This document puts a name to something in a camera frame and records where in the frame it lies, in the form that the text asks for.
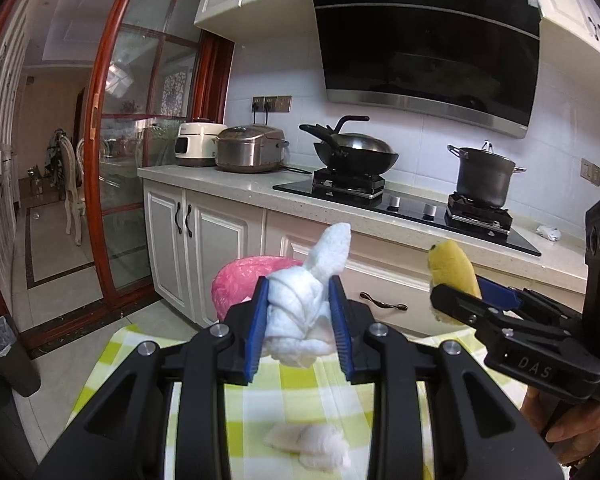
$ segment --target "bolt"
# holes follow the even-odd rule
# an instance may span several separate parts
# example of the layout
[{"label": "bolt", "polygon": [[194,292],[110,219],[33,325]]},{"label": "bolt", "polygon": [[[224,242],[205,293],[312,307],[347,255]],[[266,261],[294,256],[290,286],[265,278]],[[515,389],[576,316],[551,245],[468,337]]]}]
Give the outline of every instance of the bolt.
[{"label": "bolt", "polygon": [[213,337],[224,337],[229,333],[229,327],[224,323],[216,323],[215,325],[211,325],[209,332],[211,332]]},{"label": "bolt", "polygon": [[462,351],[462,347],[458,341],[448,339],[442,342],[442,349],[449,355],[458,355]]},{"label": "bolt", "polygon": [[383,323],[372,323],[369,325],[369,332],[376,337],[384,337],[389,333],[389,328]]},{"label": "bolt", "polygon": [[152,353],[154,353],[157,350],[157,348],[158,345],[153,341],[142,341],[138,345],[138,353],[146,357],[147,355],[151,355]]}]

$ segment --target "black wok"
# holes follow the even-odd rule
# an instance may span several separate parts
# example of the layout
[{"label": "black wok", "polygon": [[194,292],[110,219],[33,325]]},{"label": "black wok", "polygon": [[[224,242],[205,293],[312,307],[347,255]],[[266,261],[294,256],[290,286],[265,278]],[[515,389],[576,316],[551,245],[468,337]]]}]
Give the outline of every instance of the black wok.
[{"label": "black wok", "polygon": [[299,127],[322,141],[314,143],[315,151],[322,163],[330,170],[355,176],[376,175],[388,171],[398,160],[398,153],[394,153],[387,143],[375,137],[363,134],[340,134],[339,130],[346,120],[368,121],[368,117],[344,117],[338,122],[335,130],[319,124],[300,124]]}]

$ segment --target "pink bag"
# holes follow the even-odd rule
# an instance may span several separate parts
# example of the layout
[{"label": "pink bag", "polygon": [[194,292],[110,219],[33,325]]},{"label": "pink bag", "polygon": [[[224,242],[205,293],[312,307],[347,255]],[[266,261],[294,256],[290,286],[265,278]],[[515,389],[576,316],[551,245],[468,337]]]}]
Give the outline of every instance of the pink bag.
[{"label": "pink bag", "polygon": [[251,299],[260,276],[300,265],[300,260],[286,256],[250,256],[225,265],[211,284],[211,300],[218,319],[222,321],[232,305]]}]

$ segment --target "white towel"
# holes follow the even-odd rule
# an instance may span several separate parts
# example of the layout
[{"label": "white towel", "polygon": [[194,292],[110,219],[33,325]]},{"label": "white towel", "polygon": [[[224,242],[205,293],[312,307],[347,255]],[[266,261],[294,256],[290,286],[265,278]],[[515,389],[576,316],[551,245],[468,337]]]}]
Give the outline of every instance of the white towel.
[{"label": "white towel", "polygon": [[316,357],[336,351],[331,327],[328,283],[349,256],[351,226],[325,229],[302,267],[277,270],[269,276],[267,329],[263,355],[283,365],[308,368]]},{"label": "white towel", "polygon": [[349,444],[333,424],[277,424],[264,442],[289,453],[298,453],[307,469],[334,472],[351,465]]}]

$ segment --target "yellow and white tablecloth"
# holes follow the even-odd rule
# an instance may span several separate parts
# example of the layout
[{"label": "yellow and white tablecloth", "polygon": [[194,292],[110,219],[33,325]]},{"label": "yellow and white tablecloth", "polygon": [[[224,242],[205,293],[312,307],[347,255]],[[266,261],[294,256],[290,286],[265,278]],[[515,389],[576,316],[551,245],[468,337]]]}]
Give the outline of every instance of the yellow and white tablecloth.
[{"label": "yellow and white tablecloth", "polygon": [[[445,339],[456,339],[478,362],[483,362],[486,350],[470,328],[419,339],[418,342],[438,346]],[[182,342],[141,333],[135,325],[118,330],[78,396],[69,421],[131,351],[146,340],[155,341],[162,348]],[[526,386],[488,368],[487,371],[512,402],[520,407]],[[374,387],[372,384],[349,384],[340,370],[336,354],[318,359],[309,369],[289,368],[271,358],[262,358],[253,383],[246,387],[227,385],[224,392],[229,456],[234,480],[366,478]],[[429,480],[433,471],[432,446],[423,384],[418,384],[418,392],[425,448],[425,478]],[[173,478],[179,399],[180,389],[174,387],[167,430],[166,480]],[[330,422],[342,428],[351,448],[352,467],[337,474],[302,468],[296,456],[264,444],[264,436],[278,422]]]}]

